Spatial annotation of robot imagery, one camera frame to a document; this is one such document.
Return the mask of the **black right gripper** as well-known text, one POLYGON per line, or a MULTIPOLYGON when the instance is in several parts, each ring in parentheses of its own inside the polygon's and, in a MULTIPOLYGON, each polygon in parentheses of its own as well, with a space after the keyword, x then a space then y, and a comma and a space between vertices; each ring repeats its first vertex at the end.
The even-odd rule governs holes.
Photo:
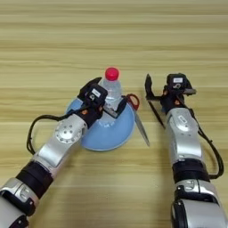
POLYGON ((167 90, 163 91, 161 96, 155 96, 151 90, 152 81, 151 76, 147 75, 144 83, 146 99, 148 101, 159 101, 162 110, 167 114, 170 110, 175 108, 184 108, 184 96, 196 94, 195 89, 184 89, 184 90, 167 90))

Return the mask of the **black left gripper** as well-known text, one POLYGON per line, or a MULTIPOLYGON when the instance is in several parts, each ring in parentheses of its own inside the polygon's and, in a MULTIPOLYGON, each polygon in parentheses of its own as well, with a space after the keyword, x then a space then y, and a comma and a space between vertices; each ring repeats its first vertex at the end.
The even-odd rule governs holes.
POLYGON ((127 104, 127 98, 123 96, 121 102, 118 104, 117 110, 114 110, 108 106, 104 98, 86 97, 91 86, 97 85, 101 80, 100 77, 90 80, 80 89, 77 96, 78 99, 82 100, 82 105, 76 111, 76 114, 85 121, 88 128, 90 128, 97 119, 100 119, 104 112, 112 118, 117 118, 124 111, 127 104))

